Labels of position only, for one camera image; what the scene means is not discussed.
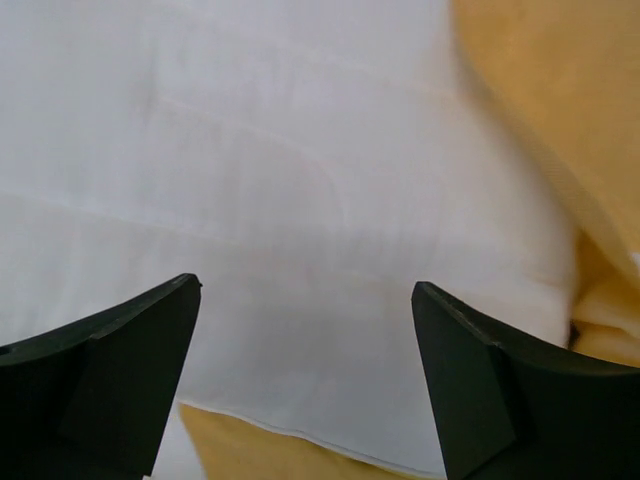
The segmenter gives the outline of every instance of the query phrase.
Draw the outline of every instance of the white fabric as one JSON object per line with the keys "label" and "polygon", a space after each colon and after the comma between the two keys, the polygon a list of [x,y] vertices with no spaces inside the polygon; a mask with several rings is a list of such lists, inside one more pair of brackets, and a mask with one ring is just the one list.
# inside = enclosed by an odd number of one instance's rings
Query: white fabric
{"label": "white fabric", "polygon": [[193,271],[185,401],[442,474],[413,283],[561,344],[573,279],[445,5],[2,2],[0,340]]}
{"label": "white fabric", "polygon": [[171,410],[167,420],[158,458],[153,468],[153,476],[150,478],[152,480],[207,480],[177,408]]}

